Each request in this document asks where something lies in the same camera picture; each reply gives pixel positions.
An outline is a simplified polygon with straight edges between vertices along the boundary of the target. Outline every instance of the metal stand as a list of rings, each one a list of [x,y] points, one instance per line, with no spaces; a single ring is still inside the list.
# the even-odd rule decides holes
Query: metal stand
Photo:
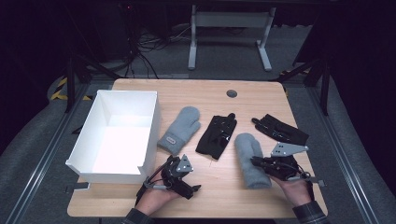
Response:
[[[101,64],[96,63],[84,56],[73,55],[67,63],[67,108],[65,110],[65,113],[68,113],[70,111],[70,108],[76,101],[75,73],[81,83],[89,83],[92,79],[91,73],[87,69],[87,65],[90,65],[101,73],[114,78],[114,80],[118,78],[123,78],[118,74],[103,67]]]
[[[189,57],[189,70],[195,69],[197,38],[196,28],[202,27],[251,27],[264,29],[261,40],[257,40],[257,48],[262,57],[262,64],[265,71],[272,70],[265,43],[274,20],[276,8],[272,7],[269,12],[245,13],[245,12],[207,12],[196,11],[196,5],[192,6],[191,12],[191,46]]]
[[[271,79],[269,81],[277,81],[279,83],[282,83],[288,80],[289,78],[294,77],[299,73],[302,73],[308,68],[310,68],[310,70],[308,72],[308,76],[304,80],[304,84],[306,87],[315,87],[320,77],[322,77],[322,85],[320,92],[320,107],[322,109],[323,114],[325,116],[328,116],[329,114],[327,112],[327,99],[329,95],[330,73],[329,73],[328,59],[326,56],[309,63],[304,63],[303,65],[300,65],[289,72],[283,71],[285,75],[280,76],[276,79]]]

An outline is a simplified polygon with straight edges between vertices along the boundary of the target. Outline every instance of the metal rail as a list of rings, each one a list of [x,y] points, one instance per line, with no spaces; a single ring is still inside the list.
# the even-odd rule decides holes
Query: metal rail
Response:
[[[314,88],[306,88],[308,91],[308,95],[313,102],[314,108],[322,122],[323,127],[325,127],[326,132],[328,133],[331,143],[332,143],[332,151],[337,159],[341,171],[346,178],[346,182],[349,186],[350,191],[358,205],[362,217],[366,223],[379,223],[375,212],[368,201],[366,194],[361,186],[361,181],[359,176],[356,174],[353,169],[349,159],[347,158],[347,154],[341,144],[337,133],[335,132],[334,127],[332,126],[332,122],[329,117],[324,116],[319,104],[318,94],[315,92]]]
[[[16,224],[20,223],[23,215],[25,214],[30,202],[32,201],[35,193],[37,192],[41,181],[44,179],[46,172],[48,171],[52,159],[55,157],[56,152],[58,151],[59,144],[62,140],[64,135],[64,131],[70,121],[73,118],[73,115],[78,107],[80,102],[79,99],[82,99],[85,92],[88,89],[88,84],[83,84],[78,89],[78,96],[76,103],[71,107],[68,113],[64,113],[60,124],[58,125],[55,134],[52,136],[47,149],[45,150],[43,156],[41,157],[40,161],[38,162],[35,170],[32,172],[28,183],[26,184],[25,189],[23,190],[20,198],[18,199],[17,203],[15,204],[14,208],[12,209],[10,215],[7,218],[6,223],[8,224]]]

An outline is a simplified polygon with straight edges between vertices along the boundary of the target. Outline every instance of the black sleeve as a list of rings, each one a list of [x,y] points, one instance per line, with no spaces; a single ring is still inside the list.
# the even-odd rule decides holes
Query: black sleeve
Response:
[[[324,215],[317,201],[306,203],[293,208],[300,223],[327,224],[330,221]]]
[[[154,224],[154,220],[137,209],[131,209],[121,224]]]

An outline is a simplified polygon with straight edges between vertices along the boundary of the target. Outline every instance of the gray carpet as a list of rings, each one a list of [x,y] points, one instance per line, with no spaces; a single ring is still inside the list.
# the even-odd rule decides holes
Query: gray carpet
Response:
[[[189,79],[229,79],[229,80],[268,80],[279,76],[283,70],[291,69],[292,61],[298,53],[310,27],[282,27],[271,30],[266,50],[273,66],[272,72],[264,72],[255,40],[260,39],[260,30],[246,29],[241,34],[231,34],[226,30],[201,30],[198,38],[197,64],[194,71],[187,69],[190,42],[188,39],[168,45],[164,49],[155,49],[144,53],[152,63],[160,78]],[[132,63],[134,75],[127,77],[154,78],[140,59]],[[329,209],[332,223],[369,223],[346,177],[343,165],[337,159],[337,148],[329,137],[323,120],[331,123],[348,161],[356,172],[367,201],[373,209],[373,223],[396,223],[396,204],[380,175],[372,165],[364,150],[338,95],[334,83],[329,92],[329,117],[323,118],[316,110],[316,100],[320,83],[314,89],[307,89],[301,80],[304,75],[294,77],[284,86],[289,94],[289,102],[299,128],[310,135],[308,156],[316,176],[325,180],[326,187],[321,188]],[[49,96],[59,83],[55,80],[49,89]],[[104,76],[94,76],[85,95],[95,95],[97,90],[109,89],[111,80]],[[16,223],[98,223],[98,218],[75,218],[66,213],[71,194],[65,193],[65,187],[77,181],[78,176],[64,165],[76,140],[71,134],[80,127],[91,108],[92,101],[78,101],[76,109],[62,132],[53,156],[48,158],[49,167],[44,169],[44,178],[38,188],[31,192],[32,200],[26,202],[26,209],[21,210]],[[14,206],[18,203],[42,155],[53,144],[53,135],[66,116],[66,101],[53,100],[32,119],[15,137],[0,158],[0,223],[6,223]],[[103,223],[120,223],[120,218],[103,218]],[[278,219],[276,223],[298,223],[295,218]]]

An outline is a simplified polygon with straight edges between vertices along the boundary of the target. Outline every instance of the person's left hand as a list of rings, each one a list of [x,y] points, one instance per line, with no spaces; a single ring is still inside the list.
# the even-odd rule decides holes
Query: person's left hand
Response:
[[[159,180],[156,182],[156,185],[163,185],[163,181],[160,180],[161,172],[156,174],[152,179],[154,181]],[[181,196],[172,190],[146,189],[146,192],[143,194],[139,203],[134,208],[149,216],[162,208],[166,203],[179,197]]]

